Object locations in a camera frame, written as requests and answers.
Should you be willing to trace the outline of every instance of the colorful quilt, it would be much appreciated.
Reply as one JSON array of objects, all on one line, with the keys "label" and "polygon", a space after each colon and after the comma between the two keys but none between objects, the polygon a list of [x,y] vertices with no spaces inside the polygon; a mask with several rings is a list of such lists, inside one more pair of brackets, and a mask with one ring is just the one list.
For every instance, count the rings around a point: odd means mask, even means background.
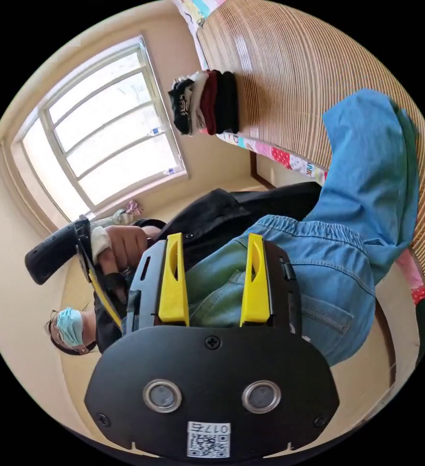
[{"label": "colorful quilt", "polygon": [[[199,28],[203,27],[208,16],[227,0],[172,0],[177,6],[180,14],[187,22],[190,33],[195,42],[196,52],[202,69],[209,69],[208,63],[203,53],[203,49],[198,41],[196,33]],[[303,173],[309,178],[317,181],[320,185],[324,184],[327,172],[320,167],[304,160],[297,154],[291,154],[282,148],[273,147],[257,139],[241,137],[238,134],[224,133],[218,134],[217,137],[223,141],[233,144],[243,149],[250,150],[264,157],[268,157],[289,170]],[[404,277],[409,283],[413,301],[418,304],[425,298],[425,285],[421,273],[418,270],[414,256],[410,250],[404,253],[396,261]]]}]

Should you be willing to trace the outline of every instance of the window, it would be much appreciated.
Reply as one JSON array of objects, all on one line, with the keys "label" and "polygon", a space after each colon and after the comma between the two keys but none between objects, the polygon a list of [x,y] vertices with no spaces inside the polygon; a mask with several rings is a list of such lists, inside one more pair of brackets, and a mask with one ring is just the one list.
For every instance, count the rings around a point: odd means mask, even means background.
[{"label": "window", "polygon": [[143,39],[83,64],[40,105],[19,143],[70,221],[185,171]]}]

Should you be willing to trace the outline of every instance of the hair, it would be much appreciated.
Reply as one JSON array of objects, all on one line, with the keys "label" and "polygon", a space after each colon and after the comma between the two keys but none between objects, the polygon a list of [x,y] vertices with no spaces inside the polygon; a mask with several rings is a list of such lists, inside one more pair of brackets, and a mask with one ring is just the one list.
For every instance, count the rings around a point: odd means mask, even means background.
[{"label": "hair", "polygon": [[90,351],[92,351],[95,346],[96,346],[96,341],[93,343],[90,343],[86,349],[88,350],[88,353],[81,354],[77,349],[73,348],[64,348],[63,346],[59,345],[57,342],[54,341],[52,338],[52,333],[51,333],[51,324],[54,319],[54,314],[59,314],[57,311],[52,310],[50,319],[44,324],[44,331],[46,334],[49,336],[49,339],[51,340],[51,343],[60,351],[62,351],[65,354],[70,354],[70,356],[84,356],[85,354],[88,354]]}]

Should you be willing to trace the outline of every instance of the denim shirt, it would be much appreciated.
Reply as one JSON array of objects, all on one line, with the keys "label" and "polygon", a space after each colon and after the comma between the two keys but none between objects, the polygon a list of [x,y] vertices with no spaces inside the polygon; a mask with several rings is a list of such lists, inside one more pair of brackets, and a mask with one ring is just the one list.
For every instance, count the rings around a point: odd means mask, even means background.
[{"label": "denim shirt", "polygon": [[416,130],[388,96],[363,89],[323,115],[332,163],[301,222],[264,216],[186,273],[191,325],[238,326],[248,234],[284,249],[302,294],[303,335],[335,365],[355,354],[374,319],[375,286],[413,239]]}]

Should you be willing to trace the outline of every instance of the window pane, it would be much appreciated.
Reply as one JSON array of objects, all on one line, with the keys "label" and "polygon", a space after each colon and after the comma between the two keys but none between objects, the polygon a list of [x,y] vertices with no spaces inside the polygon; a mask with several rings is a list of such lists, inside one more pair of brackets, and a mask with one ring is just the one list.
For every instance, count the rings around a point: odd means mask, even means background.
[{"label": "window pane", "polygon": [[139,51],[136,51],[99,69],[71,88],[49,109],[51,120],[55,123],[86,96],[113,79],[139,68],[142,64],[143,57]]},{"label": "window pane", "polygon": [[142,73],[136,73],[104,89],[57,126],[56,132],[63,149],[69,150],[104,123],[150,100]]},{"label": "window pane", "polygon": [[84,141],[67,157],[73,172],[80,176],[116,150],[141,139],[161,126],[153,105],[135,110],[133,113],[106,126]]},{"label": "window pane", "polygon": [[94,204],[145,178],[177,166],[165,134],[127,149],[80,180]]},{"label": "window pane", "polygon": [[38,119],[28,130],[23,139],[23,146],[41,183],[71,221],[90,210],[59,165],[48,143],[41,120]]}]

